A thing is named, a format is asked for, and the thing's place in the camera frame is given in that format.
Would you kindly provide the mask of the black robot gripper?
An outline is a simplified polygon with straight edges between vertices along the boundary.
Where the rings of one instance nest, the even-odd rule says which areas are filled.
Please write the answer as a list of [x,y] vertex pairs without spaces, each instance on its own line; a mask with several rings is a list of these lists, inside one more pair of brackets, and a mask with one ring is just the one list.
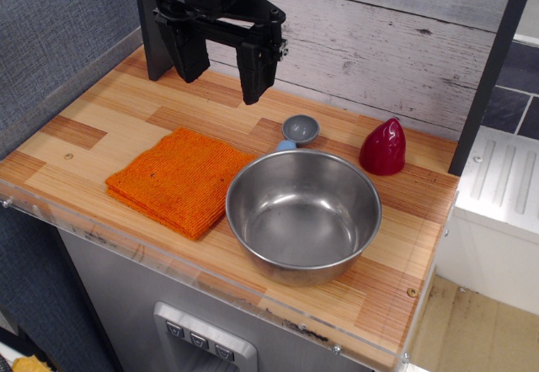
[[287,55],[286,14],[268,0],[156,0],[156,23],[176,72],[187,83],[209,66],[205,38],[237,47],[243,102],[255,104]]

